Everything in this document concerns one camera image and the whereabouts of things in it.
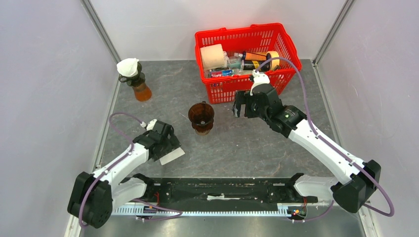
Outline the brown transparent dripper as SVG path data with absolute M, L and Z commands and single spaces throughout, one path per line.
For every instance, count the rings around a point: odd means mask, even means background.
M 188 111 L 188 118 L 192 128 L 196 129 L 212 129 L 214 123 L 214 109 L 206 101 L 194 104 Z

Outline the green transparent dripper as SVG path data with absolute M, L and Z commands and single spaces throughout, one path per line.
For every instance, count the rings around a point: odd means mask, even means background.
M 141 63 L 137 63 L 137 74 L 131 77 L 126 77 L 119 75 L 118 77 L 119 82 L 126 83 L 128 86 L 131 87 L 138 87 L 145 83 L 145 74 L 142 72 L 142 65 Z

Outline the white paper coffee filter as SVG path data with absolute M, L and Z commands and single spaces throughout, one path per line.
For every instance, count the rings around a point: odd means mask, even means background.
M 117 63 L 117 71 L 123 77 L 134 77 L 138 74 L 138 62 L 137 58 L 124 59 Z

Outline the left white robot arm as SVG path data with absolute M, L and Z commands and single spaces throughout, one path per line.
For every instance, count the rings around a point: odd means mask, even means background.
M 149 160 L 162 165 L 185 154 L 172 125 L 154 119 L 143 123 L 146 131 L 135 137 L 128 148 L 110 163 L 93 173 L 81 172 L 75 179 L 67 212 L 79 219 L 81 226 L 102 227 L 120 206 L 140 198 L 154 198 L 153 179 L 129 174 Z

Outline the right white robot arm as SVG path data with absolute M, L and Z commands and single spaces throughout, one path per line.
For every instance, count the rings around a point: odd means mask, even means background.
M 234 117 L 260 118 L 284 137 L 299 144 L 325 165 L 333 178 L 313 178 L 296 175 L 293 184 L 285 188 L 286 198 L 297 202 L 304 196 L 333 199 L 344 210 L 356 213 L 377 190 L 381 166 L 351 155 L 326 136 L 307 115 L 293 105 L 283 105 L 273 86 L 259 84 L 251 90 L 235 93 Z

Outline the clear plastic bottle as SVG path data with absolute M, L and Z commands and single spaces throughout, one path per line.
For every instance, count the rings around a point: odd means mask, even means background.
M 229 69 L 241 69 L 242 61 L 243 61 L 243 55 L 241 53 L 234 53 L 233 56 L 228 57 L 227 67 Z

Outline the yellow masking tape roll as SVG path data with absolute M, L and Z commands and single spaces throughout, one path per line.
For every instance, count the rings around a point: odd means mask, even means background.
M 280 67 L 280 59 L 279 59 L 279 53 L 277 51 L 268 51 L 266 53 L 266 59 L 271 59 L 269 62 L 269 70 L 275 71 L 279 69 Z

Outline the black orange cylinder can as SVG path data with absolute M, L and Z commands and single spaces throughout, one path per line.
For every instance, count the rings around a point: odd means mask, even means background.
M 255 70 L 266 59 L 266 52 L 243 52 L 242 70 Z

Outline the small glass beaker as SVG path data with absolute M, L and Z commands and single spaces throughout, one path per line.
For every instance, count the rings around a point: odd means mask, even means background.
M 200 136 L 205 136 L 210 133 L 210 129 L 196 129 L 195 132 Z

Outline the orange glass flask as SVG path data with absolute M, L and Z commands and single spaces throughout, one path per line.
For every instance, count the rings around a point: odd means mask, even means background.
M 133 91 L 135 98 L 140 102 L 147 101 L 152 97 L 152 91 L 145 82 L 138 86 L 134 86 Z

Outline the beige paper roll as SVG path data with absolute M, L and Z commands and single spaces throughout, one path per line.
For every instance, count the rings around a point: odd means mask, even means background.
M 226 67 L 226 56 L 222 44 L 214 44 L 200 48 L 202 66 L 204 70 Z

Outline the red plastic basket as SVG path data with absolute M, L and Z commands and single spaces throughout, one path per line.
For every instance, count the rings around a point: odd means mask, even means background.
M 249 77 L 259 69 L 281 93 L 295 70 L 302 65 L 296 47 L 280 23 L 199 31 L 195 33 L 195 55 L 211 104 L 234 100 L 238 90 L 249 90 Z

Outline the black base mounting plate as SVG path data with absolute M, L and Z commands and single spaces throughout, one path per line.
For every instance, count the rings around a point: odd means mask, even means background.
M 291 178 L 152 178 L 141 200 L 186 211 L 274 211 L 279 203 L 317 203 Z

